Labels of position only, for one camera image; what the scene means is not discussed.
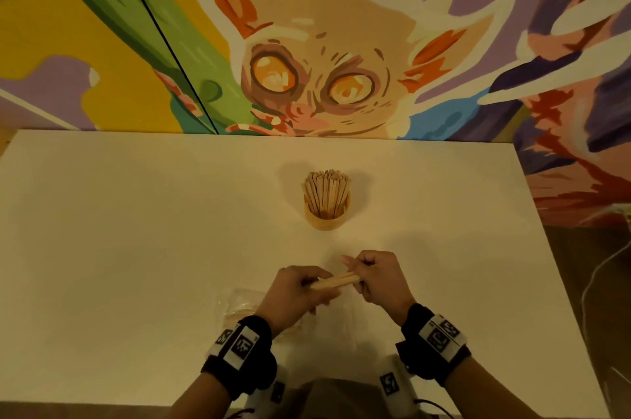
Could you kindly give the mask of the person's left hand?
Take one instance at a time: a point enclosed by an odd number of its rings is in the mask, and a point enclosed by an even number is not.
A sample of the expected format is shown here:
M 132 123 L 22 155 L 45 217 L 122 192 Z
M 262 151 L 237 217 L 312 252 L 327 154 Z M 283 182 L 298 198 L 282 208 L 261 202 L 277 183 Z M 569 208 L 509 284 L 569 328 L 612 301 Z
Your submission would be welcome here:
M 254 315 L 264 319 L 275 338 L 293 326 L 307 313 L 315 313 L 312 307 L 311 283 L 333 275 L 318 266 L 287 266 L 281 268 Z

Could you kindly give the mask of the person's right hand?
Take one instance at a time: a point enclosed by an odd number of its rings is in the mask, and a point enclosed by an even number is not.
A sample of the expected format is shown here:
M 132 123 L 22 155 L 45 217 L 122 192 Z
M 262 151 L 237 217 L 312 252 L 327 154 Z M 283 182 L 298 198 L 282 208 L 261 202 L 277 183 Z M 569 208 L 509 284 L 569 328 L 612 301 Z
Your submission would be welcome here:
M 410 307 L 416 303 L 405 275 L 393 252 L 377 251 L 377 295 L 363 296 L 368 303 L 380 306 L 401 327 Z

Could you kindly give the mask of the bundle of wooden sticks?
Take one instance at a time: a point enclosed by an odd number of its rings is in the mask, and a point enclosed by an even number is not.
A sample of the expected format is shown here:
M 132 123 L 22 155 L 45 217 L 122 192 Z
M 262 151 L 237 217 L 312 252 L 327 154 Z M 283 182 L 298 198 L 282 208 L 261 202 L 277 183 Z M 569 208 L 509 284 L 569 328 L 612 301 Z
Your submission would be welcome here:
M 354 272 L 346 272 L 327 279 L 320 279 L 314 281 L 309 285 L 312 290 L 327 290 L 342 288 L 349 285 L 354 285 L 361 282 L 362 279 Z

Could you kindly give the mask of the person's right forearm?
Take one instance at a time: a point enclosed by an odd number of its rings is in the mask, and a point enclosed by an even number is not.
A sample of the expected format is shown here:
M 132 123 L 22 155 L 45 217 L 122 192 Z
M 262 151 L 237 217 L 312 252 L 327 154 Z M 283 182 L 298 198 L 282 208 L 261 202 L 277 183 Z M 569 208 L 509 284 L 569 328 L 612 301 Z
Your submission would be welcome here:
M 462 419 L 543 419 L 473 357 L 453 369 L 444 388 Z

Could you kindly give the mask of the person's left forearm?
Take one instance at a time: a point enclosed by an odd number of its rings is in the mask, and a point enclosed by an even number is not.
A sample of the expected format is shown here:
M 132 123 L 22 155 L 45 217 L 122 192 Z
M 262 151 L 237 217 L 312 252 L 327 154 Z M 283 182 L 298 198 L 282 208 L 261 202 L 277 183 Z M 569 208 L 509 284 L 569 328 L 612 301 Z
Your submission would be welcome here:
M 232 404 L 226 388 L 213 375 L 201 373 L 170 407 L 167 419 L 223 419 Z

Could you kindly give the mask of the round wooden cup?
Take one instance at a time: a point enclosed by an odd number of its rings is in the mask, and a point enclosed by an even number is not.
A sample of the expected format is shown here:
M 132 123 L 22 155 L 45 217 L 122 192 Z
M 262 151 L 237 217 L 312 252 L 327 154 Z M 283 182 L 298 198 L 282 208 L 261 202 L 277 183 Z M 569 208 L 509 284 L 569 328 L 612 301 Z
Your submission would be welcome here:
M 351 207 L 351 193 L 347 195 L 347 198 L 343 204 L 343 210 L 341 212 L 341 215 L 333 219 L 322 219 L 314 215 L 309 208 L 310 206 L 309 198 L 306 194 L 303 195 L 303 201 L 304 201 L 304 217 L 307 223 L 310 224 L 311 227 L 315 228 L 318 231 L 328 232 L 328 231 L 335 230 L 339 228 L 350 217 L 349 210 Z

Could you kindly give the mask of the upright wooden sticks in cup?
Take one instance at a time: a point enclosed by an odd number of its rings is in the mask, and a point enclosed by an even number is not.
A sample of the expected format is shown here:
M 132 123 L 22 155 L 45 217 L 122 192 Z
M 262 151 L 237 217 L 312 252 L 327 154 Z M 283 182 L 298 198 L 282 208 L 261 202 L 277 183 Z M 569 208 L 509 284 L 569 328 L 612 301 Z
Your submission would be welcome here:
M 307 210 L 321 220 L 338 220 L 350 207 L 351 178 L 339 170 L 314 171 L 301 184 Z

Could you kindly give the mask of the clear plastic bag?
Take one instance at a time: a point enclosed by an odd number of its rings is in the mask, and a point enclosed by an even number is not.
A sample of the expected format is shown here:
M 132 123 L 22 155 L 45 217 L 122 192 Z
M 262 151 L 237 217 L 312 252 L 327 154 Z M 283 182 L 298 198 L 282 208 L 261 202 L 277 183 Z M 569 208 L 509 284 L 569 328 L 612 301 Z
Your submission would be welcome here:
M 218 332 L 231 329 L 241 319 L 254 314 L 266 293 L 246 288 L 233 288 L 217 294 L 215 327 Z M 315 331 L 315 320 L 305 316 L 276 336 L 277 341 L 302 341 Z

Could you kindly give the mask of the black left wristband with markers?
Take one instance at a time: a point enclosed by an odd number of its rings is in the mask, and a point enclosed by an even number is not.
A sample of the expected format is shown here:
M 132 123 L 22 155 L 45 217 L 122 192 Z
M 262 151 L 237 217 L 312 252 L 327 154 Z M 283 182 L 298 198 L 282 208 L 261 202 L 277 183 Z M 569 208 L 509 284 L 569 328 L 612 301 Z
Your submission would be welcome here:
M 212 345 L 201 373 L 214 376 L 235 401 L 269 388 L 278 371 L 271 352 L 272 331 L 257 315 L 242 318 L 225 329 Z

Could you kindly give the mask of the black wristband with markers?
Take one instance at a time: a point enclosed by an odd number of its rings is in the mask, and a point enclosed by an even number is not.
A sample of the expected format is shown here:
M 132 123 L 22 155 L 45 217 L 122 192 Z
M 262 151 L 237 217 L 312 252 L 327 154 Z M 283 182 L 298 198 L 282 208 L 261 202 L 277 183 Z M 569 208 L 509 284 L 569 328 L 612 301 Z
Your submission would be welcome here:
M 415 303 L 401 326 L 404 340 L 396 344 L 406 370 L 445 386 L 448 377 L 471 357 L 467 338 L 451 321 Z
M 214 376 L 235 401 L 269 388 L 278 371 L 271 352 L 272 331 L 257 315 L 242 318 L 225 329 L 212 345 L 201 373 Z

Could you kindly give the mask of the black right wristband with markers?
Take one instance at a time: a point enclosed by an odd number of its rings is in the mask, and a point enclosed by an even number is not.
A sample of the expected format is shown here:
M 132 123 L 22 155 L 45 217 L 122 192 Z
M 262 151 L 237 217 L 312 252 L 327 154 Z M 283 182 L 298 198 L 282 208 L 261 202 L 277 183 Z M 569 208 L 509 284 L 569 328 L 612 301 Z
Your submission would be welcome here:
M 448 377 L 471 357 L 467 338 L 451 321 L 415 303 L 401 326 L 404 340 L 396 344 L 406 370 L 445 386 Z

